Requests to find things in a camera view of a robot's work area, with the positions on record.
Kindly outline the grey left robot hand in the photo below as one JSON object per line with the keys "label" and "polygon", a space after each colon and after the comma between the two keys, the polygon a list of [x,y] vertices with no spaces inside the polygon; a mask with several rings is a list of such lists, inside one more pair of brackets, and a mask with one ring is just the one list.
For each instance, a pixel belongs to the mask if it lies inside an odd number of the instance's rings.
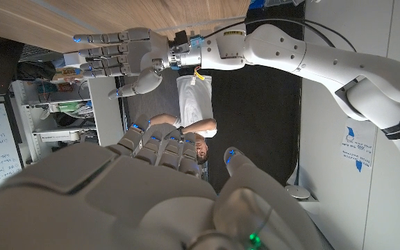
{"label": "grey left robot hand", "polygon": [[161,71],[169,67],[168,38],[148,28],[130,28],[119,33],[78,34],[76,43],[99,44],[81,49],[88,61],[80,66],[86,78],[135,76],[134,83],[111,90],[109,99],[131,97],[155,90],[162,82]]}

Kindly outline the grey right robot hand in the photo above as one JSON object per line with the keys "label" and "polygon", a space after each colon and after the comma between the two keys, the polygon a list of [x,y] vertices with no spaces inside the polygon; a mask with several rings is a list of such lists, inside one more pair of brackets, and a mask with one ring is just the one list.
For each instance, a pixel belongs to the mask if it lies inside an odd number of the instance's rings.
{"label": "grey right robot hand", "polygon": [[116,143],[79,143],[0,185],[0,249],[319,249],[285,188],[240,150],[221,192],[201,178],[192,133],[141,116]]}

